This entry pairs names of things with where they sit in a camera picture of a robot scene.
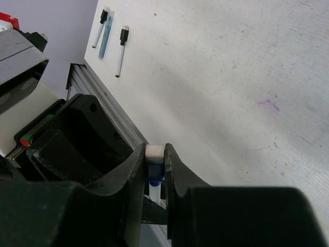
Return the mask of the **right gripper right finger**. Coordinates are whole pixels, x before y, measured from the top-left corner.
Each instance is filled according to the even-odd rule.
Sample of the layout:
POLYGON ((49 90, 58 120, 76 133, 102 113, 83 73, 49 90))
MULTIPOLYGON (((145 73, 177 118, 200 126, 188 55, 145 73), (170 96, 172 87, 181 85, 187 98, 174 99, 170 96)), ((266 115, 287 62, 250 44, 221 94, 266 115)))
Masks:
POLYGON ((327 246, 304 194, 292 187, 213 187, 164 151, 172 246, 327 246))

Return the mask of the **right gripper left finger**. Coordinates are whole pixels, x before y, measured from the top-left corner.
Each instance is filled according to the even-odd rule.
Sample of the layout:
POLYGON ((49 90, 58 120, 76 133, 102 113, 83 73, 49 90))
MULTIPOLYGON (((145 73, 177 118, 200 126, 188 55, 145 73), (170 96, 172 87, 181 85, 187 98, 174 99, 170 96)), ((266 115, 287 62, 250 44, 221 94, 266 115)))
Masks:
POLYGON ((1 246, 138 246, 145 148, 99 180, 1 183, 1 246))

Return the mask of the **blue cap whiteboard marker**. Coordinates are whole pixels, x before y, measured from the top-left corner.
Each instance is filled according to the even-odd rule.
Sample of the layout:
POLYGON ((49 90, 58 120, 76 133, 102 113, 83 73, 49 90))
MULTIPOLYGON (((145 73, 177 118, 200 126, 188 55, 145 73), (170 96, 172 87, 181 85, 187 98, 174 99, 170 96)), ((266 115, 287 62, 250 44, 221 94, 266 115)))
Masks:
POLYGON ((156 204, 161 201, 161 184, 164 178, 164 145, 146 145, 145 161, 148 167, 149 197, 156 204))

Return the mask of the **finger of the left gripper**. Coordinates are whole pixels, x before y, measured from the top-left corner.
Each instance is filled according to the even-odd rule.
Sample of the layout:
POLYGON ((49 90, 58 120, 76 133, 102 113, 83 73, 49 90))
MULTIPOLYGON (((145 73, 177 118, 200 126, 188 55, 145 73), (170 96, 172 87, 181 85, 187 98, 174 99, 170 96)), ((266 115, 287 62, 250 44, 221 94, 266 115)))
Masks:
POLYGON ((167 210, 144 196, 141 223, 152 225, 167 225, 167 210))

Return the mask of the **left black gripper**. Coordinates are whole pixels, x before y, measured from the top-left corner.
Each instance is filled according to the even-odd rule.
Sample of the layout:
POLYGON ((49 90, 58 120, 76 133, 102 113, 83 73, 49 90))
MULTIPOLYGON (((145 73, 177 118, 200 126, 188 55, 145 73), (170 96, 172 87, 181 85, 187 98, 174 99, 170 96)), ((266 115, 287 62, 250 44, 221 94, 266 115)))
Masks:
POLYGON ((14 140, 14 174, 28 181, 91 183, 133 152, 93 95, 57 100, 14 140))

